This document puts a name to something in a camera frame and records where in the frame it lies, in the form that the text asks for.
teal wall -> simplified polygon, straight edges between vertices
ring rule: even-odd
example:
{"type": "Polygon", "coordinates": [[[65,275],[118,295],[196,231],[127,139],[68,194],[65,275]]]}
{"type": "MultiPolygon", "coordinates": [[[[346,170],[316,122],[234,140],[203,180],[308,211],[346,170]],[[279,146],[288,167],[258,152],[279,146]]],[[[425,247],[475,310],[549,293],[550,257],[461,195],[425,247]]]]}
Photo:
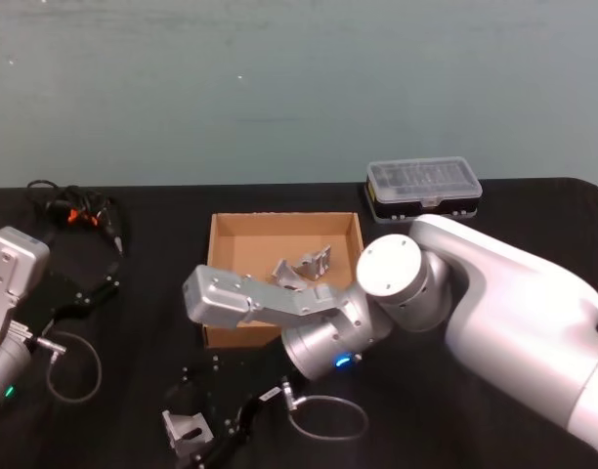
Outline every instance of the teal wall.
{"type": "Polygon", "coordinates": [[[0,0],[0,187],[598,184],[598,0],[0,0]]]}

black table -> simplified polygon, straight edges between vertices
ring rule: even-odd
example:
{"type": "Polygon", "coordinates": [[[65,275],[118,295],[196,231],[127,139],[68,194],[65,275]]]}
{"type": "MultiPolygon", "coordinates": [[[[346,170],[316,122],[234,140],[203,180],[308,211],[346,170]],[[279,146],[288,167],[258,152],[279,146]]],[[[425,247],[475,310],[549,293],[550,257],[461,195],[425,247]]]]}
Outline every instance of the black table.
{"type": "MultiPolygon", "coordinates": [[[[598,290],[598,188],[573,179],[483,186],[479,214],[468,225],[564,266],[598,290]]],[[[18,394],[0,410],[2,469],[174,467],[160,412],[166,389],[200,350],[180,286],[205,261],[212,213],[357,211],[366,243],[406,232],[373,223],[359,184],[106,193],[119,197],[132,219],[121,293],[88,320],[66,325],[97,346],[103,388],[84,406],[55,403],[43,381],[46,358],[35,357],[18,394]]],[[[15,220],[21,206],[21,191],[0,191],[0,227],[15,220]]],[[[67,234],[57,241],[53,266],[72,277],[91,277],[112,256],[98,238],[67,234]]],[[[78,364],[71,382],[93,373],[91,362],[78,364]]],[[[306,440],[274,405],[228,467],[598,468],[594,450],[457,364],[441,331],[396,331],[365,354],[362,366],[334,373],[310,391],[362,405],[370,417],[368,434],[353,444],[306,440]]]]}

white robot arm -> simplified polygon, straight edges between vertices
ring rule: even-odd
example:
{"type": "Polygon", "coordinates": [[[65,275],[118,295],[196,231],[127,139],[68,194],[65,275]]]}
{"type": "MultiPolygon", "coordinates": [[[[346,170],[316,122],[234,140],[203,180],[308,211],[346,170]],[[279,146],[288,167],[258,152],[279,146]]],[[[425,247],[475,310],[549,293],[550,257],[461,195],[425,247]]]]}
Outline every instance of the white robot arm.
{"type": "Polygon", "coordinates": [[[199,266],[184,286],[191,320],[285,327],[288,358],[316,379],[393,325],[448,321],[455,357],[598,450],[598,293],[572,273],[460,225],[423,215],[409,236],[375,240],[345,291],[300,292],[199,266]]]}
{"type": "Polygon", "coordinates": [[[42,278],[49,260],[49,247],[12,227],[0,230],[0,404],[23,370],[31,350],[50,350],[54,361],[66,348],[34,335],[13,320],[13,311],[42,278]]]}

cardboard box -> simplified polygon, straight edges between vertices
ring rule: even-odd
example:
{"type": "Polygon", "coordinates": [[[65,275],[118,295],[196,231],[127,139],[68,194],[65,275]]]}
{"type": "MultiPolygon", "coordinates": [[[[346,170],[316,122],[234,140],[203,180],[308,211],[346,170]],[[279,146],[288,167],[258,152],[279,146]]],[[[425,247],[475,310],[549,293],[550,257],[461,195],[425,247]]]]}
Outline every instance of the cardboard box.
{"type": "MultiPolygon", "coordinates": [[[[317,283],[346,288],[355,280],[363,250],[356,213],[219,213],[212,216],[208,265],[271,282],[279,259],[295,265],[309,252],[331,245],[330,268],[317,283]]],[[[204,326],[207,347],[255,347],[279,335],[263,322],[236,329],[204,326]]]]}

circular joint cap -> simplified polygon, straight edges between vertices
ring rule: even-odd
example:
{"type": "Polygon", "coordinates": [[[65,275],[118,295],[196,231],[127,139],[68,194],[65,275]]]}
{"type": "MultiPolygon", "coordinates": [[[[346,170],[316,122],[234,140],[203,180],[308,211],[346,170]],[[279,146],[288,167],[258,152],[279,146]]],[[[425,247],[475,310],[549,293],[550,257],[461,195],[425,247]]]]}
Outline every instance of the circular joint cap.
{"type": "Polygon", "coordinates": [[[421,265],[420,248],[411,237],[388,234],[363,251],[356,266],[356,278],[369,295],[387,297],[414,282],[421,265]]]}

